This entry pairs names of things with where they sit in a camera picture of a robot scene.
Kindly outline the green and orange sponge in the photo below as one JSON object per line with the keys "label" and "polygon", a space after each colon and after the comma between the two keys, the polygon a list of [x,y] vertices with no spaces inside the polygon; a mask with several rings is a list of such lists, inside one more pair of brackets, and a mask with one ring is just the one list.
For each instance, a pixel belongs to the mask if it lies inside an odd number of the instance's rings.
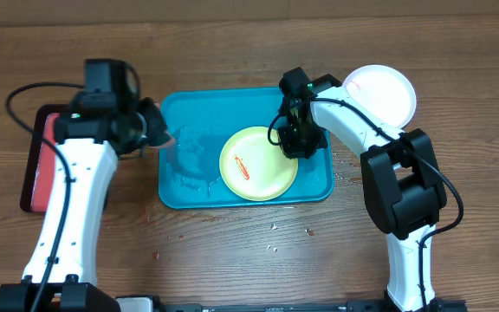
{"label": "green and orange sponge", "polygon": [[175,138],[169,133],[164,132],[159,139],[158,149],[166,149],[172,146],[176,142]]}

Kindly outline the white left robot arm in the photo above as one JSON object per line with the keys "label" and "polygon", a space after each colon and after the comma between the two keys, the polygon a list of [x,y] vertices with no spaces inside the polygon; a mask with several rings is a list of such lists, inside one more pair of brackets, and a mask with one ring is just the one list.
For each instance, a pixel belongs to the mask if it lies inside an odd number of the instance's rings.
{"label": "white left robot arm", "polygon": [[0,311],[162,311],[156,296],[98,289],[96,251],[108,188],[120,156],[173,144],[159,106],[140,96],[140,78],[121,60],[90,59],[84,82],[54,124],[53,185],[42,230],[19,283],[0,286]]}

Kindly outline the white plate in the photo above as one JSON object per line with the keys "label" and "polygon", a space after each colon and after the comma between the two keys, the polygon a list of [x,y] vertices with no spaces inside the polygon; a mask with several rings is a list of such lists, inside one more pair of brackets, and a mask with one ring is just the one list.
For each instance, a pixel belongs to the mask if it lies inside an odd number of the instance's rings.
{"label": "white plate", "polygon": [[384,65],[357,68],[343,81],[343,87],[358,104],[393,127],[405,127],[415,114],[415,89],[394,68]]}

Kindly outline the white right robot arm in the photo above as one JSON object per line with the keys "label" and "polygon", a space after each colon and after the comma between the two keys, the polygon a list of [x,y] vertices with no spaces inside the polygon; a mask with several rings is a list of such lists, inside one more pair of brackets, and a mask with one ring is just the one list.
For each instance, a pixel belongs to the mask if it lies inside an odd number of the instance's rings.
{"label": "white right robot arm", "polygon": [[308,159],[332,133],[360,159],[364,201],[386,234],[390,277],[386,295],[399,311],[436,307],[431,238],[447,197],[428,135],[385,123],[353,100],[332,75],[310,80],[302,68],[279,82],[282,104],[276,145],[289,159]]}

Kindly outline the yellow-green plate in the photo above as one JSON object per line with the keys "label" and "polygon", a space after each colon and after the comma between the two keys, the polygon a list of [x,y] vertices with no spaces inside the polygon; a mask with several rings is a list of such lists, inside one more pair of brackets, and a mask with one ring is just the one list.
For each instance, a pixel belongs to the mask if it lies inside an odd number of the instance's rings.
{"label": "yellow-green plate", "polygon": [[262,202],[289,189],[298,173],[298,160],[286,158],[279,146],[269,142],[268,128],[247,127],[224,144],[219,171],[237,196]]}

